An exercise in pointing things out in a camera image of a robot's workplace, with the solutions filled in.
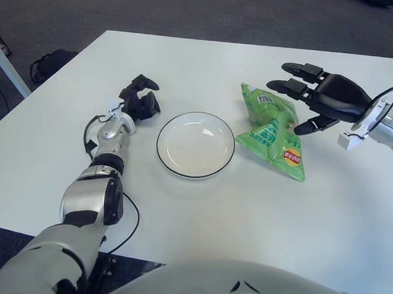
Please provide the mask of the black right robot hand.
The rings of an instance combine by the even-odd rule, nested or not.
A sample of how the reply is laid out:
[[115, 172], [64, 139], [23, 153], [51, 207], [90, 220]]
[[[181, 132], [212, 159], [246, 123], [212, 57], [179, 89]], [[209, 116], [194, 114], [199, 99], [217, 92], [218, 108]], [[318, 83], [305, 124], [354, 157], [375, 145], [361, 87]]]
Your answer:
[[294, 127], [296, 135], [324, 131], [341, 121], [358, 122], [371, 106], [372, 99], [350, 79], [325, 72], [309, 63], [284, 63], [282, 69], [301, 79], [271, 80], [267, 87], [305, 103], [318, 115]]

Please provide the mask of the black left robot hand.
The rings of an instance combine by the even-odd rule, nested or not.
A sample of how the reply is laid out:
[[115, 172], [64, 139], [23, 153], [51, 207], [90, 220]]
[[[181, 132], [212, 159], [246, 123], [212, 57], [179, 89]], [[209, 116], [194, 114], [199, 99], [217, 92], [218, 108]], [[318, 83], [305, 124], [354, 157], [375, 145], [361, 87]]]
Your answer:
[[134, 122], [160, 114], [160, 106], [153, 92], [158, 90], [159, 86], [153, 80], [143, 74], [138, 75], [119, 95], [124, 101], [121, 111], [132, 117]]

